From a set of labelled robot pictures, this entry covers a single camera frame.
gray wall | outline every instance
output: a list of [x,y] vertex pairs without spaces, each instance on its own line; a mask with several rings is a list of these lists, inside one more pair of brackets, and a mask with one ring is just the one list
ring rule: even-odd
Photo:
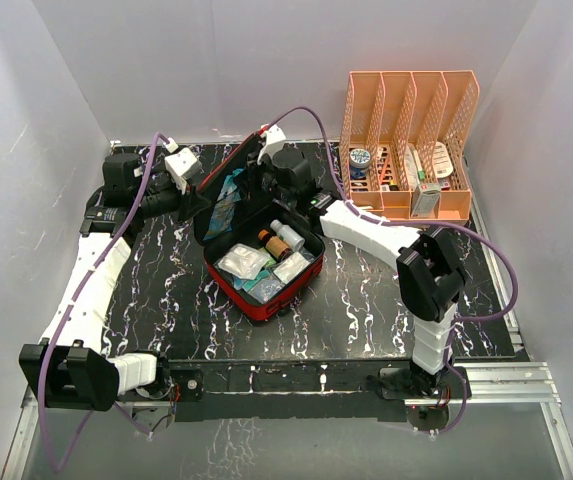
[[[485,92],[535,0],[33,0],[110,139],[247,135],[306,104],[339,135],[350,70],[473,69]],[[303,113],[291,138],[319,136]]]
[[106,138],[30,0],[0,0],[0,474],[26,382],[17,358],[63,294]]
[[468,147],[491,236],[521,280],[517,314],[573,438],[573,2],[540,1]]

black marble table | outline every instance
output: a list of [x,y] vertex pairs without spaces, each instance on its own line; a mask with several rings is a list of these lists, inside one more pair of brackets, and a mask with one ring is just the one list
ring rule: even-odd
[[[292,145],[310,159],[313,173],[332,188],[323,145]],[[202,178],[234,145],[191,145]],[[137,151],[147,147],[117,147]],[[157,161],[163,159],[161,149]],[[469,227],[475,228],[472,221]],[[461,315],[500,309],[480,244],[457,235],[469,282]],[[149,220],[118,280],[103,334],[103,353],[136,349],[165,352],[171,360],[302,360],[410,358],[413,321],[400,300],[397,277],[384,262],[341,241],[324,239],[317,279],[290,311],[266,322],[249,320],[208,274],[190,222],[171,215]],[[513,357],[503,320],[456,327],[458,357]]]

open case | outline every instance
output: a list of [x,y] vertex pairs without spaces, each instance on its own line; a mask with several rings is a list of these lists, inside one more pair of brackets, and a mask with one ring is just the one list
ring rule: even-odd
[[[275,201],[275,192],[262,188],[262,179],[254,178],[252,169],[245,169],[235,177],[241,199],[234,203],[234,215],[230,227],[216,236],[208,234],[226,177],[236,169],[245,168],[249,161],[256,161],[262,146],[260,140],[257,134],[248,137],[204,180],[198,191],[210,202],[210,207],[196,215],[193,220],[195,239],[204,247],[204,261],[210,275],[244,314],[256,321],[267,320],[281,309],[288,307],[295,296],[320,273],[324,261],[324,242],[306,222],[297,218],[297,214],[291,213],[283,203]],[[305,240],[303,248],[311,255],[309,264],[304,270],[266,303],[261,303],[243,289],[235,289],[233,276],[215,265],[238,243],[256,249],[261,248],[257,235],[263,229],[271,231],[270,222],[273,220],[279,220],[282,224],[290,226],[303,237]]]

white bottle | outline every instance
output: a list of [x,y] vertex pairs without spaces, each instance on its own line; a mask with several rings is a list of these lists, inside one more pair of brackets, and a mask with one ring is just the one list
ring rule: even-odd
[[298,252],[304,246],[304,239],[295,230],[279,220],[270,222],[270,228],[275,230],[279,239],[292,248],[293,252]]

gray floor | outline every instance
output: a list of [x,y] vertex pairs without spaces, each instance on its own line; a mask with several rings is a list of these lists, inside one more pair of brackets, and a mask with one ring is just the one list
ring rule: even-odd
[[[458,406],[453,406],[456,413]],[[81,412],[49,411],[62,452]],[[35,432],[23,479],[562,478],[539,404],[470,405],[436,441],[369,419],[175,423],[152,441],[117,412],[95,414],[60,475]]]

